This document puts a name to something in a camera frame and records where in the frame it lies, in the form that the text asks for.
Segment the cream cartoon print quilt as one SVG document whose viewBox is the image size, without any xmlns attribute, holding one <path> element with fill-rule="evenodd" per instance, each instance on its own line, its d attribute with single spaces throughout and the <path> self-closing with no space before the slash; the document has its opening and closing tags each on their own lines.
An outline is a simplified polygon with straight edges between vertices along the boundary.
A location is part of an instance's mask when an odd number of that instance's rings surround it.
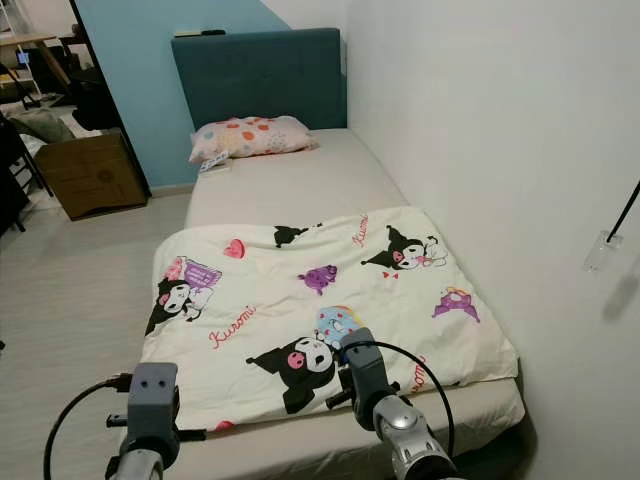
<svg viewBox="0 0 640 480">
<path fill-rule="evenodd" d="M 387 374 L 401 393 L 518 375 L 515 347 L 417 207 L 179 230 L 154 255 L 142 358 L 177 366 L 179 428 L 216 431 L 323 412 L 340 344 L 362 328 L 396 347 Z"/>
</svg>

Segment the white booklet with blue print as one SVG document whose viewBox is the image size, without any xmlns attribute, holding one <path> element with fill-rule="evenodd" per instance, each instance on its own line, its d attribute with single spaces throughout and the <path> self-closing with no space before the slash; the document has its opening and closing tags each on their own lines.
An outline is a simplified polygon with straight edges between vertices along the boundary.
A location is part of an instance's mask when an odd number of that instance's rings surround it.
<svg viewBox="0 0 640 480">
<path fill-rule="evenodd" d="M 193 157 L 198 164 L 198 173 L 214 172 L 216 169 L 225 168 L 230 163 L 230 152 L 227 150 L 216 150 L 201 152 Z"/>
</svg>

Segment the pink pillow with orange spots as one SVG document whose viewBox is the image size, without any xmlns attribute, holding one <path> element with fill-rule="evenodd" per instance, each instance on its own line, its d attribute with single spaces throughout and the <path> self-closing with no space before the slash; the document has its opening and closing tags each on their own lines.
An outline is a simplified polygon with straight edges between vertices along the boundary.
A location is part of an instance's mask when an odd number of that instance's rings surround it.
<svg viewBox="0 0 640 480">
<path fill-rule="evenodd" d="M 317 147 L 310 128 L 294 116 L 247 116 L 202 125 L 192 134 L 189 163 L 292 152 Z"/>
</svg>

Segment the beige mattress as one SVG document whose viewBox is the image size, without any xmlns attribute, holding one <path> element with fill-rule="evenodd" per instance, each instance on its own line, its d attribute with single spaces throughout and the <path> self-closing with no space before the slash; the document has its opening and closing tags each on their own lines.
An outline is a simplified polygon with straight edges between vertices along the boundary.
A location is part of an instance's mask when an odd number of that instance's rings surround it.
<svg viewBox="0 0 640 480">
<path fill-rule="evenodd" d="M 321 221 L 412 207 L 355 133 L 319 131 L 317 147 L 233 160 L 198 175 L 183 229 L 220 224 L 311 227 Z M 148 316 L 154 268 L 148 282 Z M 401 393 L 453 444 L 462 475 L 509 480 L 526 458 L 526 417 L 517 379 Z M 387 449 L 353 419 L 351 407 L 209 431 L 183 444 L 173 480 L 385 480 Z"/>
</svg>

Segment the black folding chair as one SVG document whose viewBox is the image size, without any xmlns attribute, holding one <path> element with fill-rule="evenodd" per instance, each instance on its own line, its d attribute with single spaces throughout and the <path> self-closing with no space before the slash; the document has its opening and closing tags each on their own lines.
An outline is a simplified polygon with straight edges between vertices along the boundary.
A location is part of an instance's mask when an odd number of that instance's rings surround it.
<svg viewBox="0 0 640 480">
<path fill-rule="evenodd" d="M 20 220 L 22 211 L 29 205 L 26 187 L 36 183 L 45 187 L 44 177 L 38 172 L 35 159 L 26 142 L 12 122 L 0 116 L 0 230 L 14 228 L 26 232 L 26 225 Z"/>
</svg>

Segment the teal upholstered headboard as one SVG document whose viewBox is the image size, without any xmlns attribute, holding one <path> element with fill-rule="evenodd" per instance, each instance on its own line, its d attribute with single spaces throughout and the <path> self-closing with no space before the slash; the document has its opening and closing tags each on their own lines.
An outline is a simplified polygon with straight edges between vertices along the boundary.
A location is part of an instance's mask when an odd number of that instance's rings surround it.
<svg viewBox="0 0 640 480">
<path fill-rule="evenodd" d="M 338 28 L 173 38 L 192 125 L 244 116 L 293 116 L 312 131 L 348 125 Z"/>
</svg>

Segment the grey cloth bundle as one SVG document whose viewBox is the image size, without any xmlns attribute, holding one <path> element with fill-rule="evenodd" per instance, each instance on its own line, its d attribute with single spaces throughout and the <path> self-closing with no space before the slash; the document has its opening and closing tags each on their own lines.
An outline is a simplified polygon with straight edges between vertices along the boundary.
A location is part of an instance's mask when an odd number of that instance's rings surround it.
<svg viewBox="0 0 640 480">
<path fill-rule="evenodd" d="M 6 114 L 6 119 L 14 125 L 19 134 L 29 134 L 47 145 L 76 140 L 68 125 L 49 109 L 15 110 Z"/>
</svg>

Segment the light wooden table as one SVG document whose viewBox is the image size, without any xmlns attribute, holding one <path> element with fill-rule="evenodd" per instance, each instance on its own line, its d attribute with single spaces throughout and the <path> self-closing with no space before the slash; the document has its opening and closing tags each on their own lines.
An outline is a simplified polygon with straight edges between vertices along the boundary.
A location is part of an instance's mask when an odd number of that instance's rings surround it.
<svg viewBox="0 0 640 480">
<path fill-rule="evenodd" d="M 0 36 L 0 47 L 1 49 L 4 49 L 4 47 L 15 47 L 15 49 L 24 46 L 36 47 L 36 49 L 40 51 L 42 58 L 45 59 L 47 68 L 49 68 L 50 72 L 58 79 L 60 86 L 63 87 L 64 90 L 69 90 L 70 81 L 68 74 L 65 73 L 60 61 L 52 54 L 52 50 L 49 45 L 47 45 L 47 41 L 55 40 L 55 38 L 58 38 L 58 36 L 47 35 L 47 33 L 23 33 L 23 35 L 10 33 L 10 35 Z"/>
</svg>

